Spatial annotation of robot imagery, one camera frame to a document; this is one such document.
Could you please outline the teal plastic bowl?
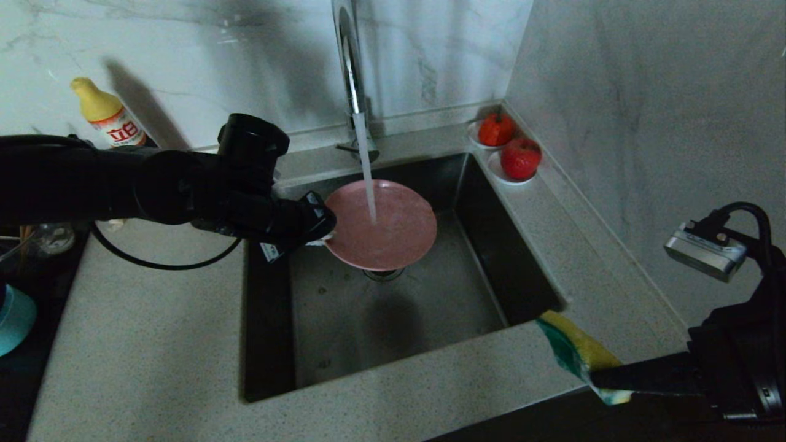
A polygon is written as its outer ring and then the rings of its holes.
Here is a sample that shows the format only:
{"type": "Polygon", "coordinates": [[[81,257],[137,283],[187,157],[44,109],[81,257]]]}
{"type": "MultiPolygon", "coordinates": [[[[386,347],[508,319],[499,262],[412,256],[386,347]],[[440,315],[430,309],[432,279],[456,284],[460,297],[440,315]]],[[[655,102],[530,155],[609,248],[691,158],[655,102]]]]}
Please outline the teal plastic bowl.
{"type": "Polygon", "coordinates": [[[5,284],[0,302],[0,357],[19,347],[37,319],[37,305],[33,298],[20,289],[5,284]]]}

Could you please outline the orange-red toy tomato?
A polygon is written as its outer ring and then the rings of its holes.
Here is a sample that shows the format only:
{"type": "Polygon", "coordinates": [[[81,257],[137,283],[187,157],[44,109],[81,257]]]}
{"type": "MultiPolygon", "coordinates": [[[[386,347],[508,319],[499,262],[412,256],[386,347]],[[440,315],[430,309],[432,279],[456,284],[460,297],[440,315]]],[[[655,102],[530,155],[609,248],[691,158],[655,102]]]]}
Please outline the orange-red toy tomato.
{"type": "Polygon", "coordinates": [[[501,147],[513,140],[516,129],[514,120],[502,110],[497,110],[483,119],[477,136],[481,145],[501,147]]]}

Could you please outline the stainless steel sink basin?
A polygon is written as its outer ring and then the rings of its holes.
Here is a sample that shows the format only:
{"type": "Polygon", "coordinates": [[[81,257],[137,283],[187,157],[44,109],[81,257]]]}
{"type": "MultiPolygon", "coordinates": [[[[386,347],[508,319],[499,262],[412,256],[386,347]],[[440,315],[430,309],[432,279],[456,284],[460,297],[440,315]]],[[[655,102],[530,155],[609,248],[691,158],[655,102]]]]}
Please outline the stainless steel sink basin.
{"type": "Polygon", "coordinates": [[[564,304],[469,153],[375,171],[420,193],[437,235],[390,282],[323,247],[245,247],[241,397],[267,400],[525,324],[564,304]]]}

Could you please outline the clear glass cup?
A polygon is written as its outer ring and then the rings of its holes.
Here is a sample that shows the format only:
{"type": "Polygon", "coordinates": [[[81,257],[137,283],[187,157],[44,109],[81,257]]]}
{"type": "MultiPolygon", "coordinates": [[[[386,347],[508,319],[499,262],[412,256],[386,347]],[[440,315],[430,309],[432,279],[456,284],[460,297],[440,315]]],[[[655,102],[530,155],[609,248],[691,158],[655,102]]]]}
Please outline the clear glass cup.
{"type": "MultiPolygon", "coordinates": [[[[70,224],[45,223],[33,225],[27,258],[50,258],[64,254],[75,243],[76,236],[70,224]]],[[[19,258],[20,227],[0,226],[0,262],[19,258]]]]}

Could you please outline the small white round dish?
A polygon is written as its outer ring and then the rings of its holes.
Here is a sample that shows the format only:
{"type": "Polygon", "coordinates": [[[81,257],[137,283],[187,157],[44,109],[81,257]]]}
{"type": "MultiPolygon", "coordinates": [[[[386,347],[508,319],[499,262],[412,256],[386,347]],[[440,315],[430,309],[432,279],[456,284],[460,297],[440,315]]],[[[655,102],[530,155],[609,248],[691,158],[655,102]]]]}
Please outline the small white round dish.
{"type": "Polygon", "coordinates": [[[500,145],[486,145],[480,142],[479,133],[480,128],[482,126],[482,120],[475,120],[468,124],[466,135],[469,140],[469,143],[473,145],[475,148],[483,149],[485,151],[496,151],[497,149],[502,149],[506,143],[500,145]]]}
{"type": "Polygon", "coordinates": [[[500,151],[490,154],[488,159],[485,160],[485,165],[500,184],[508,185],[509,187],[522,187],[522,185],[528,184],[538,174],[538,171],[535,170],[527,179],[513,179],[509,177],[502,168],[502,153],[500,151]]]}

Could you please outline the black induction cooktop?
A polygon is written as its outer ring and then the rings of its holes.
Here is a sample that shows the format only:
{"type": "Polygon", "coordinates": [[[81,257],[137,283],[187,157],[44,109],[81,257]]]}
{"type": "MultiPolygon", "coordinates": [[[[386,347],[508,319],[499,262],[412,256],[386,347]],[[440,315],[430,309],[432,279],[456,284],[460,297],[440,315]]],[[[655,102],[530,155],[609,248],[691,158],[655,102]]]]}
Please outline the black induction cooktop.
{"type": "Polygon", "coordinates": [[[57,330],[86,246],[79,238],[64,254],[28,262],[18,273],[0,271],[0,302],[5,284],[20,289],[37,305],[27,339],[0,357],[0,442],[25,442],[42,388],[57,330]]]}

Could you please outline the orange dish soap bottle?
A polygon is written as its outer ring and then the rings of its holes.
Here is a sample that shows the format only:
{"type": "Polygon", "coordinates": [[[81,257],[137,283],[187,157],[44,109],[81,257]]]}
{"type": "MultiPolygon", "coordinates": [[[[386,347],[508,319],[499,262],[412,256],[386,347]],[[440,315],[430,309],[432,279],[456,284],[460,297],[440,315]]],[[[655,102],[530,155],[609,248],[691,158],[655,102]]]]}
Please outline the orange dish soap bottle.
{"type": "Polygon", "coordinates": [[[140,146],[148,141],[148,134],[116,95],[101,90],[87,77],[76,77],[70,86],[82,117],[110,147],[140,146]]]}

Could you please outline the chrome sink faucet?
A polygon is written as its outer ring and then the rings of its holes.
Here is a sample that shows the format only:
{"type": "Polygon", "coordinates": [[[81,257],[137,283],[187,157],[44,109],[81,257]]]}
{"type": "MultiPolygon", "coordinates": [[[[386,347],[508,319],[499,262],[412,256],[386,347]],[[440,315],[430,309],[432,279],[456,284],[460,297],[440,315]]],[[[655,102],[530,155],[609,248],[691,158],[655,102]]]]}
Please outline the chrome sink faucet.
{"type": "Polygon", "coordinates": [[[356,115],[364,117],[368,110],[364,80],[362,75],[362,57],[359,36],[357,35],[356,0],[330,0],[332,20],[335,28],[338,56],[340,62],[343,87],[348,105],[348,133],[350,142],[338,145],[360,157],[359,142],[357,137],[356,115]]]}

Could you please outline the yellow green sponge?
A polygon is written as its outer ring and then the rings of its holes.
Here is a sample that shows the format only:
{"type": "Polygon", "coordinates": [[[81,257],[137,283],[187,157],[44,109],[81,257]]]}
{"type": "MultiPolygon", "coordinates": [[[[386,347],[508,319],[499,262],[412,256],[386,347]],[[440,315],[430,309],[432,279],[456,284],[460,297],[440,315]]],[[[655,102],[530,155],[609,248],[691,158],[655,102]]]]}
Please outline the yellow green sponge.
{"type": "Polygon", "coordinates": [[[631,401],[631,391],[600,388],[591,380],[591,374],[596,370],[621,366],[620,359],[603,344],[555,311],[545,311],[535,321],[547,338],[556,363],[563,370],[584,381],[602,403],[616,406],[631,401]]]}

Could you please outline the red toy apple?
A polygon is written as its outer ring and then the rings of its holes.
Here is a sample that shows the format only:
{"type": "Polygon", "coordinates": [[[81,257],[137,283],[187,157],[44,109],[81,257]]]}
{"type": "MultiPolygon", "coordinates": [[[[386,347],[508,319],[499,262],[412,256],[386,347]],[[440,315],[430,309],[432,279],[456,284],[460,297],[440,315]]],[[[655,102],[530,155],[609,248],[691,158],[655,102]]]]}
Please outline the red toy apple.
{"type": "Polygon", "coordinates": [[[511,180],[534,178],[541,161],[541,147],[530,138],[513,138],[500,152],[500,167],[511,180]]]}

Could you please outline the pink plastic plate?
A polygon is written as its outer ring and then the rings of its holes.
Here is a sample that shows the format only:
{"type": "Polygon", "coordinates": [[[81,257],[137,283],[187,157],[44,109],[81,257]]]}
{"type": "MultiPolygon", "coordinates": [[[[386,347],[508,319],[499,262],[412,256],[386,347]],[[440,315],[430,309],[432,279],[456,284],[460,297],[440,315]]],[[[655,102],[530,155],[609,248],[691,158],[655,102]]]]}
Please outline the pink plastic plate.
{"type": "Polygon", "coordinates": [[[373,180],[376,220],[372,221],[365,182],[332,192],[326,206],[337,218],[327,241],[331,254],[355,268],[393,271],[420,260],[438,231],[432,205],[421,194],[389,180],[373,180]]]}

